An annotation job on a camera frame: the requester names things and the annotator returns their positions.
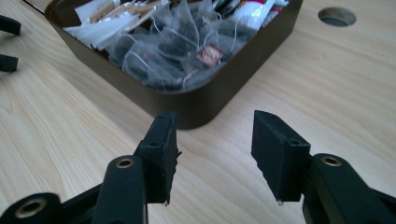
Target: wooden table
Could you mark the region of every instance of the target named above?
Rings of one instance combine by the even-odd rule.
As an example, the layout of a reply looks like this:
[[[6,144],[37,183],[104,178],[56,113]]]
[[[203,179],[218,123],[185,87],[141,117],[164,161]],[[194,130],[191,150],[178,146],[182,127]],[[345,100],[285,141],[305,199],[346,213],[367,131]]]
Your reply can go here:
[[[76,59],[46,19],[22,1],[0,0],[21,36],[0,34],[0,53],[20,58],[0,73],[0,212],[27,195],[62,201],[102,182],[107,164],[132,154],[153,117]],[[346,28],[318,19],[346,7]],[[293,33],[219,115],[177,132],[168,207],[150,223],[304,223],[301,203],[279,206],[250,156],[253,111],[279,115],[311,143],[338,155],[366,183],[396,196],[396,2],[305,0]]]

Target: tea bag label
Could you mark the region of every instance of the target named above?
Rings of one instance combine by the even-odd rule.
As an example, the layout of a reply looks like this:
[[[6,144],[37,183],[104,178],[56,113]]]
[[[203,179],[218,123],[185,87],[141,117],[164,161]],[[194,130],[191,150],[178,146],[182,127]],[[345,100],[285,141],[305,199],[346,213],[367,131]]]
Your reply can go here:
[[[209,67],[219,63],[219,60],[224,56],[221,50],[214,46],[207,45],[198,53],[197,57],[201,62]]]

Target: brass insert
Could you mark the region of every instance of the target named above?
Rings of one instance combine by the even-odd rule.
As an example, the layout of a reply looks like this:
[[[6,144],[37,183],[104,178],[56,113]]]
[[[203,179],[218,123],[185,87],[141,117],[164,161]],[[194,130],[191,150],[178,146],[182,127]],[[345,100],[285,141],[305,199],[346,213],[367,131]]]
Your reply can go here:
[[[341,166],[342,163],[334,157],[325,156],[321,158],[322,162],[330,166]]]
[[[134,160],[132,159],[123,159],[117,162],[117,168],[124,169],[134,165]]]
[[[47,205],[47,200],[45,198],[35,198],[29,200],[24,203],[18,210],[15,212],[15,217],[17,218],[26,218],[32,217],[41,210],[43,210]]]

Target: black clamp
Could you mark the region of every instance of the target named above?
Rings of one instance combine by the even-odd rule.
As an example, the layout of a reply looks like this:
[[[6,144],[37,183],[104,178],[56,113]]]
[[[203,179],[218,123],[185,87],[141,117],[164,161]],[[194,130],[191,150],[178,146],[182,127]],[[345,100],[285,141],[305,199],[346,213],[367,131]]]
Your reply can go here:
[[[148,203],[170,203],[180,153],[176,113],[160,115],[134,155],[108,164],[102,184],[64,203],[50,192],[30,195],[12,204],[0,224],[147,224]]]
[[[352,166],[311,145],[279,117],[255,111],[251,155],[279,203],[299,202],[309,224],[396,223],[396,199],[370,189]]]
[[[20,35],[21,24],[11,18],[0,15],[0,30]],[[1,72],[14,72],[17,70],[18,58],[0,54],[0,71]]]

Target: brown tray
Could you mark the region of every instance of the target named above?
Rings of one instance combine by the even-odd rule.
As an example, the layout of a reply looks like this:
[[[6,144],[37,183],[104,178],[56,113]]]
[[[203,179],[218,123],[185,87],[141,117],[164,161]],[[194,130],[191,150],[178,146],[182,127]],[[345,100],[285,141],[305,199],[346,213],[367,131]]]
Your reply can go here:
[[[45,16],[76,57],[100,77],[125,94],[151,116],[176,111],[177,127],[192,129],[212,120],[250,77],[289,36],[303,0],[290,3],[227,62],[208,82],[197,89],[178,92],[156,91],[114,66],[106,55],[85,47],[63,30],[80,25],[75,8],[88,0],[54,0]]]

